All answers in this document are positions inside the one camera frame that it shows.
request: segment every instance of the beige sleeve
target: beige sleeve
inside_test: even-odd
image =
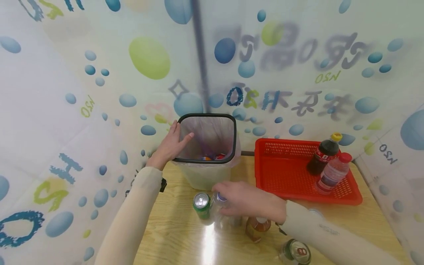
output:
[[[154,167],[140,170],[103,240],[95,265],[134,263],[161,182],[162,171]]]
[[[337,265],[400,264],[365,239],[325,221],[300,204],[287,201],[286,213],[286,221],[280,228],[293,238],[314,247]]]

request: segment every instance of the right hand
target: right hand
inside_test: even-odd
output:
[[[226,208],[220,210],[223,215],[264,217],[278,224],[286,220],[285,200],[246,182],[217,183],[212,191],[219,192],[229,202]]]

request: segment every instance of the yellow bottle cap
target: yellow bottle cap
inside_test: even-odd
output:
[[[339,142],[340,140],[342,140],[343,135],[341,133],[333,133],[331,135],[331,140],[335,141],[335,142]]]

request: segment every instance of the red plastic basket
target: red plastic basket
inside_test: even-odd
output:
[[[314,183],[319,176],[312,176],[306,165],[320,142],[283,139],[258,139],[255,146],[256,187],[283,199],[359,205],[362,195],[349,170],[329,195],[319,194]]]

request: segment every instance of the table surface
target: table surface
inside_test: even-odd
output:
[[[318,209],[328,221],[367,239],[402,264],[407,264],[402,247],[358,168],[352,163],[350,168],[363,197],[361,205],[296,202],[307,208]],[[163,177],[168,186],[154,204],[135,265],[282,264],[277,256],[278,249],[290,237],[281,234],[275,224],[259,243],[253,243],[245,236],[245,219],[241,227],[229,231],[215,230],[213,224],[204,224],[197,217],[192,200],[199,191],[190,187],[179,168],[168,163],[163,170]],[[254,157],[243,156],[240,164],[232,169],[231,180],[255,185]],[[312,252],[311,264],[333,264],[309,247]]]

